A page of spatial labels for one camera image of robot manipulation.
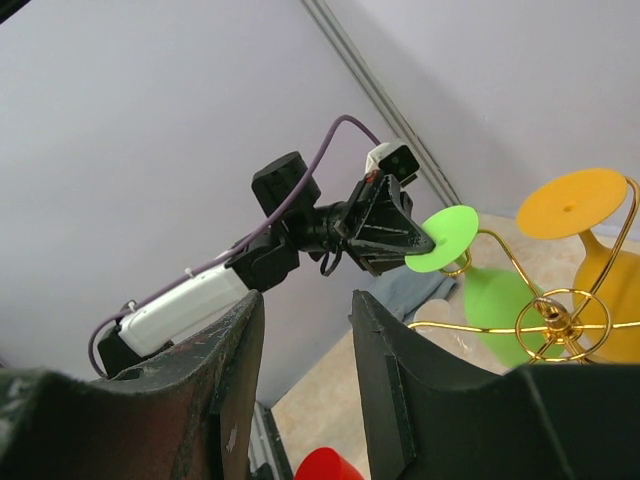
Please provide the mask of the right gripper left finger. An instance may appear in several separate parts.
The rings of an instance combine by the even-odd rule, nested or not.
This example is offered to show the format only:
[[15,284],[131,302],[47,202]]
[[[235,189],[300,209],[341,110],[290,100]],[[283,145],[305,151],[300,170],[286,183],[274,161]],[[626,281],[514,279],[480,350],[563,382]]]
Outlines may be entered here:
[[245,479],[264,301],[110,380],[1,373],[5,479]]

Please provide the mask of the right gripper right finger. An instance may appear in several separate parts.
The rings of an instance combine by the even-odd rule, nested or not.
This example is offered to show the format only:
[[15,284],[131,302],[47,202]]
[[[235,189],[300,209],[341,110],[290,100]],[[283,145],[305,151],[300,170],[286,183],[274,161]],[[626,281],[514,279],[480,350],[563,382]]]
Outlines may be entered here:
[[637,366],[501,376],[410,330],[366,291],[350,319],[373,478],[638,477]]

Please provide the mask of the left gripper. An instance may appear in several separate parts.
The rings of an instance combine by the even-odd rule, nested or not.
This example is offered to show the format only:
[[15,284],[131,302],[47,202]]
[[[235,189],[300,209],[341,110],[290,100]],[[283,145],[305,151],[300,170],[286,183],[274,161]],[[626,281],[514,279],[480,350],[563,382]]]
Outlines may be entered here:
[[412,199],[393,175],[367,173],[340,216],[344,251],[372,276],[404,265],[407,255],[432,252],[435,242],[412,219],[412,210]]

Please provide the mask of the green plastic wine glass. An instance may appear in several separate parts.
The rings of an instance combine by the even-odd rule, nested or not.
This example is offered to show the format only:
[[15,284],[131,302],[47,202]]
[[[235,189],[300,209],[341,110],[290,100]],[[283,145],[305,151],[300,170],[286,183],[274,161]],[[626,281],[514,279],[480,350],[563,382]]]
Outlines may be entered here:
[[530,360],[527,350],[537,351],[546,341],[541,332],[523,333],[518,340],[511,331],[518,314],[541,289],[523,279],[516,270],[474,266],[468,251],[479,231],[479,215],[470,206],[445,208],[421,225],[435,248],[426,254],[405,257],[416,273],[442,271],[452,263],[462,269],[463,309],[468,324],[478,328],[498,328],[498,333],[482,333],[480,340],[508,368]]

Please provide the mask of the orange plastic wine glass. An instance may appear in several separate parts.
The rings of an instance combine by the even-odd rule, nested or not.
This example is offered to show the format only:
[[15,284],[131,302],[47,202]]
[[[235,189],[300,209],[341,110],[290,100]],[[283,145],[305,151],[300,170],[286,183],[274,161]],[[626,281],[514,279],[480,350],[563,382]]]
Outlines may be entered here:
[[[632,199],[611,247],[592,229]],[[578,236],[585,257],[571,287],[539,293],[522,309],[544,319],[543,346],[527,350],[528,362],[557,363],[554,345],[567,351],[563,362],[636,364],[639,361],[639,257],[622,245],[639,210],[639,185],[606,168],[561,176],[532,193],[520,206],[521,232],[539,240]]]

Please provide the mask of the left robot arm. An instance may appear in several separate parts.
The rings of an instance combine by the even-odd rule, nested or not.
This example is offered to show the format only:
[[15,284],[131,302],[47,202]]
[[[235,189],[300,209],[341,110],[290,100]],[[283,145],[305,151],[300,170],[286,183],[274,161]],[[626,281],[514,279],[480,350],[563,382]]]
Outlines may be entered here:
[[427,254],[435,242],[412,219],[405,192],[418,162],[402,142],[369,152],[363,178],[349,198],[318,205],[320,189],[309,179],[283,213],[221,264],[170,288],[144,306],[126,306],[97,344],[107,377],[169,348],[173,339],[242,299],[281,284],[300,265],[303,253],[330,276],[348,257],[373,276],[401,266],[406,257]]

